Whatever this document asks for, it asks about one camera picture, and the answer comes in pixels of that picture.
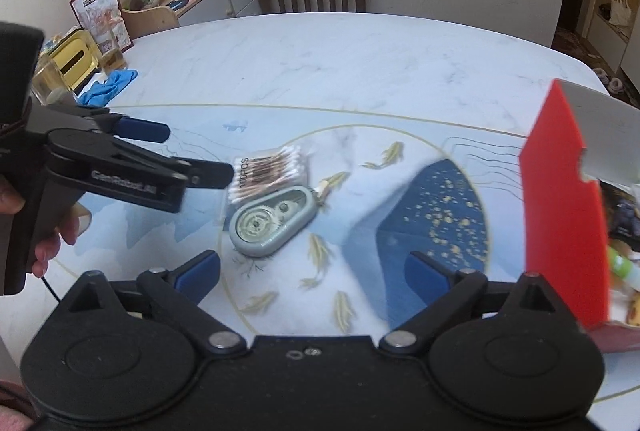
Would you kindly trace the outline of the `white green glue pen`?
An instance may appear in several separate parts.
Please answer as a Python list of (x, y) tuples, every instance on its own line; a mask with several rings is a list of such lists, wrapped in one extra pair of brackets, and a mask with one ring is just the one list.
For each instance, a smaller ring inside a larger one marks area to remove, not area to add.
[(611, 246), (606, 248), (606, 253), (608, 254), (608, 267), (610, 271), (617, 277), (620, 278), (623, 283), (625, 283), (628, 287), (639, 291), (640, 290), (640, 269), (639, 266), (624, 257), (620, 252), (614, 249)]

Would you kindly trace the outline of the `blue cloth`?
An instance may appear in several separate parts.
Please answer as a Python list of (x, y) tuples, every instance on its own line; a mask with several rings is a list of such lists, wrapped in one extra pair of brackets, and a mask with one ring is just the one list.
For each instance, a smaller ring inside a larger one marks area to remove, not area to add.
[(136, 70), (113, 70), (104, 82), (94, 82), (87, 91), (78, 97), (78, 104), (87, 107), (106, 107), (112, 99), (135, 79)]

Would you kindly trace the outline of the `grey correction tape dispenser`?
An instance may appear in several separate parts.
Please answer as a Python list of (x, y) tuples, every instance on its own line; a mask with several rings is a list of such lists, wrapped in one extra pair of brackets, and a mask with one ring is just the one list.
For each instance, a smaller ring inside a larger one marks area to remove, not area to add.
[(231, 217), (229, 237), (241, 255), (267, 258), (308, 225), (318, 211), (319, 201), (311, 188), (276, 190), (241, 206)]

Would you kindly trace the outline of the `red white paper bag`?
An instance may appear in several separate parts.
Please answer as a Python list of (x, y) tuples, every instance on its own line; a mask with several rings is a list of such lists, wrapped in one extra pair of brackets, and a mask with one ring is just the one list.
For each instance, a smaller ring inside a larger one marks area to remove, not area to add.
[(70, 0), (78, 24), (87, 30), (102, 54), (134, 45), (122, 18), (120, 0)]

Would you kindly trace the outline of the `red white cardboard box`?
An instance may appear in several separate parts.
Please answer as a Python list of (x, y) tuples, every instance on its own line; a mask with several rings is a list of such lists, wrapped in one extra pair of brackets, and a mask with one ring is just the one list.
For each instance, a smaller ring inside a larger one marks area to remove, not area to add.
[(600, 183), (639, 184), (639, 111), (579, 84), (552, 82), (520, 154), (525, 268), (541, 273), (605, 352), (636, 351), (626, 324), (636, 290), (608, 267)]

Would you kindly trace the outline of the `cotton swab pack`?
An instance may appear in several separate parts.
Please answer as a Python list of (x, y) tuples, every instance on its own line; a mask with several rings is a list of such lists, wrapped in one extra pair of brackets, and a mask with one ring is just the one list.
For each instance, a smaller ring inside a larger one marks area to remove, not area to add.
[(308, 183), (308, 154), (295, 145), (241, 154), (232, 166), (234, 177), (227, 189), (230, 206), (241, 206), (281, 188)]

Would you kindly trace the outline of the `black snack packet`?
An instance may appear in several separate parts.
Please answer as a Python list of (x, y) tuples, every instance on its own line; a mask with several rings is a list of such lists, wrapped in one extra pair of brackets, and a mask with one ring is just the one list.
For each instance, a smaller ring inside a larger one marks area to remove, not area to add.
[(636, 199), (611, 184), (601, 182), (600, 187), (608, 235), (612, 239), (625, 241), (632, 250), (638, 252), (640, 220)]

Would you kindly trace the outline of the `white slippers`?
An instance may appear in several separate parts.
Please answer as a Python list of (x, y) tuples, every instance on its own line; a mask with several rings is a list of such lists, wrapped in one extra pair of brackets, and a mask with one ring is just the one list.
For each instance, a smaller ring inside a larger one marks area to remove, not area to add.
[(623, 81), (617, 76), (609, 76), (602, 68), (594, 68), (593, 72), (611, 94), (617, 95), (624, 91)]

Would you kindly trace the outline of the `white storage cabinet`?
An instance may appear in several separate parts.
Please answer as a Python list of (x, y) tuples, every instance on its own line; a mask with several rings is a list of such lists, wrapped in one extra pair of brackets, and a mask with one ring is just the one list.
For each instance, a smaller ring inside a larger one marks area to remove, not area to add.
[(621, 71), (639, 87), (639, 9), (632, 12), (628, 28), (613, 26), (600, 12), (594, 14), (587, 41), (615, 71)]

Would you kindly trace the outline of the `white tote bag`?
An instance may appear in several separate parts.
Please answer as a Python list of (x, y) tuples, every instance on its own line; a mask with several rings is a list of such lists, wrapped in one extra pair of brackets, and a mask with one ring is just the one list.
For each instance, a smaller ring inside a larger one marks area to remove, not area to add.
[(608, 22), (615, 27), (626, 28), (631, 24), (632, 10), (628, 0), (612, 0)]

